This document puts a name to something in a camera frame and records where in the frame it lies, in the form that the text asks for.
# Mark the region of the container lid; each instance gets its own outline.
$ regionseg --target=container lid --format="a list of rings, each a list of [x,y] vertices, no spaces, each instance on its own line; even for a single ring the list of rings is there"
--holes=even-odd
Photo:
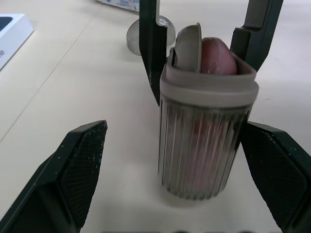
[[[164,66],[161,94],[179,103],[210,108],[235,108],[252,105],[258,95],[256,71],[233,54],[238,75],[213,75],[189,72],[172,65],[174,48]]]

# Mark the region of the ribbed plastic container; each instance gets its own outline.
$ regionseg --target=ribbed plastic container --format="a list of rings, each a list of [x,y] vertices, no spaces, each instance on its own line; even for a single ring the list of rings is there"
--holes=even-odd
[[[204,109],[161,98],[159,175],[182,198],[208,199],[222,191],[251,106]]]
[[[228,176],[259,87],[256,71],[235,56],[239,75],[183,71],[160,80],[159,169],[162,185],[186,199],[218,195]]]
[[[167,27],[167,45],[175,42],[176,31],[173,23],[164,16],[159,16],[159,24]],[[141,55],[139,50],[139,19],[136,20],[128,29],[126,42],[129,50],[135,55]]]

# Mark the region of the beige table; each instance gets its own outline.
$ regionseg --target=beige table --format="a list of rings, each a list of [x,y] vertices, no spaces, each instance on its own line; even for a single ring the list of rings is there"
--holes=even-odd
[[[283,6],[250,119],[286,130],[311,153],[307,2]],[[161,14],[177,31],[199,21],[203,35],[227,44],[246,8],[247,0],[161,2]],[[100,178],[83,233],[280,231],[242,150],[217,198],[183,201],[158,186],[158,106],[141,58],[125,42],[137,15],[92,0],[0,0],[0,13],[26,13],[35,28],[0,71],[0,217],[68,131],[106,119]]]

